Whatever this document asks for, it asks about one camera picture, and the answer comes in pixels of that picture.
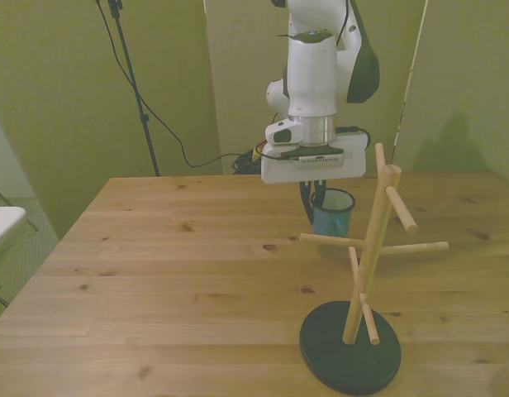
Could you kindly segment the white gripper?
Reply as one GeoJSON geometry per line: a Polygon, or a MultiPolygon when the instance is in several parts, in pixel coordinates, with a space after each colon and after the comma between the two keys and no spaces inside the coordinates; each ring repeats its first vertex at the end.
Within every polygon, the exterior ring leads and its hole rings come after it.
{"type": "Polygon", "coordinates": [[[295,146],[266,145],[262,151],[261,178],[266,184],[299,183],[302,206],[313,224],[314,203],[324,203],[326,180],[350,179],[364,175],[368,133],[338,133],[329,146],[313,147],[308,154],[295,146]]]}

